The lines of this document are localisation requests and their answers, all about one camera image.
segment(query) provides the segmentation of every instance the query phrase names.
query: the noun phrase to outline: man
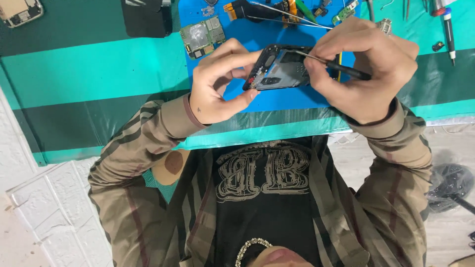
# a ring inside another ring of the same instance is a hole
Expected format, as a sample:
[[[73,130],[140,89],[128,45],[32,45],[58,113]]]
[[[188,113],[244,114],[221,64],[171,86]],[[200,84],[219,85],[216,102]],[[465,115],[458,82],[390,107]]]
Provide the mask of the man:
[[[221,97],[260,54],[231,39],[194,69],[190,94],[144,104],[91,168],[90,196],[114,265],[423,266],[431,154],[424,120],[395,98],[417,69],[418,47],[349,18],[310,55],[332,59],[342,51],[353,51],[355,67],[372,80],[340,84],[316,60],[304,63],[312,87],[376,155],[356,194],[335,169],[325,136],[170,152],[257,96]],[[145,187],[141,174],[150,168],[162,184],[180,177],[169,204]]]

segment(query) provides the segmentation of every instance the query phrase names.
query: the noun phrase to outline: circuit board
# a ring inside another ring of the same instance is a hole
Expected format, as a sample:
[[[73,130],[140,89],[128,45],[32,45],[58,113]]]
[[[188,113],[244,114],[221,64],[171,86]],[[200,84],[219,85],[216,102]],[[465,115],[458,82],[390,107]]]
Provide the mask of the circuit board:
[[[336,25],[338,21],[344,21],[345,19],[356,14],[355,7],[359,4],[358,0],[354,0],[349,5],[347,5],[338,15],[334,16],[332,19],[333,25]]]
[[[226,40],[217,16],[181,28],[180,35],[191,59],[210,54],[214,51],[214,44]]]

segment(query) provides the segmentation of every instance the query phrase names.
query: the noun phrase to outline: white brick wall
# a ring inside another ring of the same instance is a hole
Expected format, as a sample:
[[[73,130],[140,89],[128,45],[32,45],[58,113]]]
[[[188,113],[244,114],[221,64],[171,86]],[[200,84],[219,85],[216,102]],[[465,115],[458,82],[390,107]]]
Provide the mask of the white brick wall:
[[[113,265],[110,245],[87,196],[87,175],[95,160],[38,167],[0,90],[0,193],[10,196],[15,214],[52,267]],[[30,253],[27,247],[14,249]],[[0,258],[8,253],[0,251]]]

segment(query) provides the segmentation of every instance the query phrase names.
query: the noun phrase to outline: blue silicone repair mat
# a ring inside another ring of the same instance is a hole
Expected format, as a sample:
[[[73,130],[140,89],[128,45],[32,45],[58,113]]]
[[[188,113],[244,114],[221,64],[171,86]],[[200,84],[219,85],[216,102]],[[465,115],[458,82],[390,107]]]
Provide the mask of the blue silicone repair mat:
[[[178,4],[181,26],[198,23],[202,20],[218,15],[219,21],[224,30],[226,39],[236,38],[249,51],[257,51],[265,48],[268,44],[288,44],[298,46],[314,46],[317,40],[328,30],[323,28],[297,26],[282,28],[282,23],[274,21],[262,21],[254,23],[247,19],[229,20],[228,14],[223,10],[223,6],[230,3],[230,0],[218,0],[214,6],[214,15],[204,17],[201,9],[207,7],[204,0],[180,0]],[[312,10],[321,4],[321,0],[304,0],[307,7]],[[333,27],[332,18],[343,9],[343,0],[333,0],[327,6],[328,14],[324,17],[317,17],[317,22],[324,26]],[[356,7],[356,16],[360,16],[360,5]],[[193,68],[198,65],[197,60],[186,56],[188,75],[192,84]],[[351,52],[344,52],[342,64],[352,66],[354,56]],[[234,79],[226,88],[224,99],[229,100],[241,94],[244,80]],[[325,98],[310,86],[296,88],[285,88],[275,90],[265,90],[258,95],[255,100],[243,112],[272,111],[284,109],[302,109],[329,106]]]

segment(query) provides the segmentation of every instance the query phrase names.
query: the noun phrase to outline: screwdriver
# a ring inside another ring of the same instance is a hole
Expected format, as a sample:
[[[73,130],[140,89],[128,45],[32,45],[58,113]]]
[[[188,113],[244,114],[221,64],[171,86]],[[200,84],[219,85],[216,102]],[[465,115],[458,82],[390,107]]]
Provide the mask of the screwdriver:
[[[316,59],[316,60],[322,62],[323,64],[325,64],[325,66],[327,66],[331,69],[334,69],[334,70],[339,70],[343,73],[346,73],[346,74],[350,75],[353,78],[363,80],[363,81],[371,80],[371,75],[367,74],[366,72],[359,71],[355,68],[346,67],[346,66],[340,65],[338,63],[335,63],[331,60],[326,60],[326,59],[323,59],[323,58],[320,58],[320,57],[313,57],[313,56],[310,56],[310,55],[308,55],[308,54],[306,54],[302,51],[299,51],[299,50],[291,50],[290,52],[294,52],[294,53],[297,53],[297,54],[302,55],[302,56],[306,56],[306,57]]]

